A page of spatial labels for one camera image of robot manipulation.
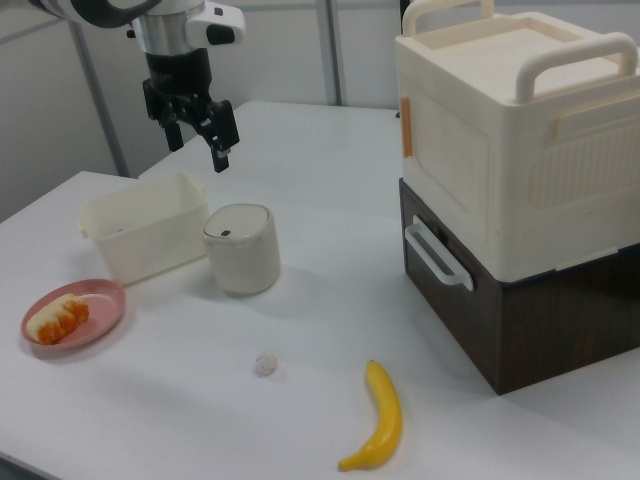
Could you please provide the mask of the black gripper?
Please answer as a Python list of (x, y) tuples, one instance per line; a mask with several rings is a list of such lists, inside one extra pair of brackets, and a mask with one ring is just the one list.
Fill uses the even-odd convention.
[(228, 100), (211, 102), (212, 74), (205, 49), (180, 55), (145, 54), (150, 77), (143, 82), (147, 114), (165, 126), (168, 148), (183, 147), (178, 120), (193, 126), (211, 151), (213, 170), (229, 167), (228, 155), (238, 143), (238, 129)]

